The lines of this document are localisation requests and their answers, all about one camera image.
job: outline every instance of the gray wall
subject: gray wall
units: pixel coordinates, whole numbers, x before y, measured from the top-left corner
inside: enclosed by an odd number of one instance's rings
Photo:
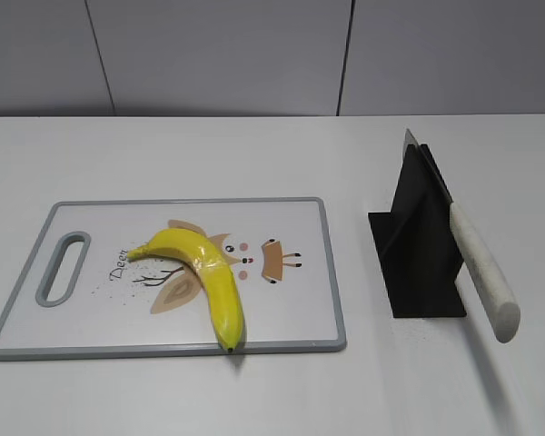
[[[87,2],[0,0],[0,115],[337,112],[350,0]],[[545,0],[356,1],[341,114],[528,112]]]
[[[545,113],[545,0],[357,0],[341,114]]]
[[[0,0],[0,115],[111,113],[83,0]]]
[[[117,114],[335,115],[336,0],[89,0]]]

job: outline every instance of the cutting board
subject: cutting board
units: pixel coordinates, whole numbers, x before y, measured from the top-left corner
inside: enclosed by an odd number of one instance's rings
[[[245,318],[235,352],[344,348],[321,199],[65,202],[48,215],[0,317],[0,360],[223,354],[189,268],[125,260],[167,227],[205,234],[230,264]],[[53,297],[75,243],[73,274]]]

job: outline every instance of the banana stem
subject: banana stem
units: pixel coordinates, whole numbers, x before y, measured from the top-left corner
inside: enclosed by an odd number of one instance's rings
[[[127,254],[127,260],[129,262],[136,261],[138,259],[142,259],[144,257],[147,257],[148,254],[149,254],[149,252],[148,252],[148,249],[147,249],[147,244],[142,245],[141,247],[134,248],[133,250],[131,250]]]

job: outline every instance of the cutting board handle hole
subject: cutting board handle hole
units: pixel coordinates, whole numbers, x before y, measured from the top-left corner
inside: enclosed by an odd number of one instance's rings
[[[71,232],[59,240],[36,290],[38,304],[54,307],[71,297],[90,243],[85,232]]]

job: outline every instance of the knife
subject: knife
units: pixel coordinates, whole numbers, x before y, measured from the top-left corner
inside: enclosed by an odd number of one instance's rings
[[[427,165],[441,184],[450,206],[450,228],[454,241],[458,245],[477,293],[481,298],[482,306],[487,313],[495,337],[499,342],[508,342],[515,336],[520,324],[520,307],[517,304],[515,295],[500,266],[471,220],[452,199],[430,152],[426,147],[419,147],[419,144],[410,129],[406,129],[403,153],[406,153],[409,146],[419,148]]]

